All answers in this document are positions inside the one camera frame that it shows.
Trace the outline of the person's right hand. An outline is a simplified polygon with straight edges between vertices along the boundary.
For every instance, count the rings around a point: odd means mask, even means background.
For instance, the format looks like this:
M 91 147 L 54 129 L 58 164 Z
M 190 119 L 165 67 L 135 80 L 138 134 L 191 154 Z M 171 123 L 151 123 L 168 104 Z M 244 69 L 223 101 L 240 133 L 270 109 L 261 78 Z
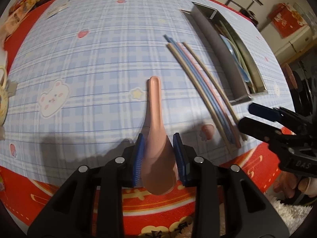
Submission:
M 316 178 L 296 177 L 293 173 L 282 171 L 273 184 L 273 191 L 282 192 L 287 198 L 292 198 L 296 189 L 311 198 L 316 197 Z

